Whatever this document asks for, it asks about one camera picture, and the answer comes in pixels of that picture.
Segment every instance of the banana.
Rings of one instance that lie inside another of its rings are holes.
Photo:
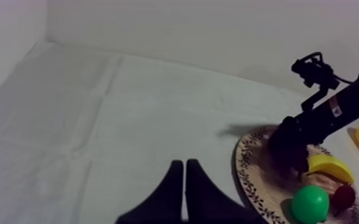
[[[309,159],[309,172],[321,171],[328,173],[342,181],[354,183],[351,169],[341,160],[330,155],[312,155]]]

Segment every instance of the white backdrop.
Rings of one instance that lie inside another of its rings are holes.
[[[46,29],[46,0],[0,0],[0,84]]]
[[[48,37],[306,92],[290,66],[313,51],[357,77],[359,1],[50,0]]]

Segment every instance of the green ball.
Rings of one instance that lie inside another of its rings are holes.
[[[293,197],[291,210],[294,217],[305,224],[315,224],[327,219],[329,195],[319,186],[305,186]]]

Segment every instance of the decorative plate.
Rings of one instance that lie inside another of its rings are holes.
[[[276,126],[262,126],[251,130],[239,140],[235,149],[235,167],[239,182],[250,203],[268,222],[273,224],[298,223],[290,212],[293,195],[305,185],[318,185],[331,196],[343,183],[329,175],[313,173],[303,176],[302,182],[291,175],[285,177],[273,168],[267,152],[267,140]],[[310,155],[330,153],[319,145],[307,147]],[[359,198],[354,205],[334,217],[331,210],[326,224],[359,223]]]

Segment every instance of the white fabric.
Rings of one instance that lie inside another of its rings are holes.
[[[199,159],[241,203],[231,175],[237,140],[298,114],[304,100],[163,61],[42,49],[0,87],[0,223],[113,223],[150,195],[173,159]],[[324,146],[351,167],[359,193],[359,151],[347,131]]]

